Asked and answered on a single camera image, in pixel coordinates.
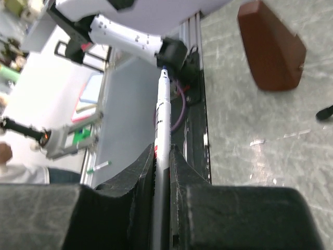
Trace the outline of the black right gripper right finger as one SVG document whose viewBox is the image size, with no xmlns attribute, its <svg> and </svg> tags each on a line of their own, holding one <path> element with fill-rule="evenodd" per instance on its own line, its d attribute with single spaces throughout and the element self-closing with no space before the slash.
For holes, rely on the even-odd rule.
<svg viewBox="0 0 333 250">
<path fill-rule="evenodd" d="M 289 187 L 212 185 L 171 147 L 171 249 L 323 249 L 303 196 Z"/>
</svg>

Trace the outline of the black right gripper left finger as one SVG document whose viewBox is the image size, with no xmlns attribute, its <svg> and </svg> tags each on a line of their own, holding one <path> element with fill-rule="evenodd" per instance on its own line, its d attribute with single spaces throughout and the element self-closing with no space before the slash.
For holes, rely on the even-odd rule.
<svg viewBox="0 0 333 250">
<path fill-rule="evenodd" d="M 154 145 L 92 189 L 2 184 L 1 249 L 148 249 Z"/>
</svg>

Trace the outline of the white whiteboard marker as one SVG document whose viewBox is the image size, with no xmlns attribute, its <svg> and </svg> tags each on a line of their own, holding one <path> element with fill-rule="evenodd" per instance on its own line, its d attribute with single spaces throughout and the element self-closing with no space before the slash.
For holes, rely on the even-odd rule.
<svg viewBox="0 0 333 250">
<path fill-rule="evenodd" d="M 169 249 L 170 233 L 170 79 L 163 66 L 158 82 L 155 126 L 155 179 L 150 249 Z"/>
</svg>

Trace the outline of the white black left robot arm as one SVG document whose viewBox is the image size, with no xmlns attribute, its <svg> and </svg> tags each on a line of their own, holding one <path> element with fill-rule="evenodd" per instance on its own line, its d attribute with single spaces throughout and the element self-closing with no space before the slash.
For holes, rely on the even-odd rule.
<svg viewBox="0 0 333 250">
<path fill-rule="evenodd" d="M 188 49 L 184 42 L 144 33 L 106 17 L 108 9 L 132 7 L 134 1 L 51 1 L 47 13 L 69 36 L 65 58 L 82 64 L 86 51 L 94 44 L 108 45 L 178 73 Z"/>
</svg>

